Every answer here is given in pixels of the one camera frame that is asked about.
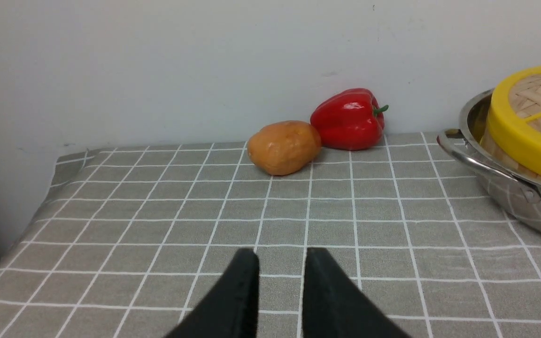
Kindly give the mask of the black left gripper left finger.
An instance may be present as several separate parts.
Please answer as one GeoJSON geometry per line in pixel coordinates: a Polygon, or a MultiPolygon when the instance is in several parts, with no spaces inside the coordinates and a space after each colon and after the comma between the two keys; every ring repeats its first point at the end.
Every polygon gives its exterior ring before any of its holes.
{"type": "Polygon", "coordinates": [[[238,249],[197,306],[166,338],[255,338],[258,329],[259,259],[238,249]]]}

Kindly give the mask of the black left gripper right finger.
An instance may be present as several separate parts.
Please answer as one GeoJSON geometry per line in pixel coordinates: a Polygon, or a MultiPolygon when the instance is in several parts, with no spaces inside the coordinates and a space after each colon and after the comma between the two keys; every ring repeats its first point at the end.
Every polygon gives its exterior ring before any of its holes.
{"type": "Polygon", "coordinates": [[[326,248],[307,249],[303,277],[305,338],[408,338],[348,277],[326,248]]]}

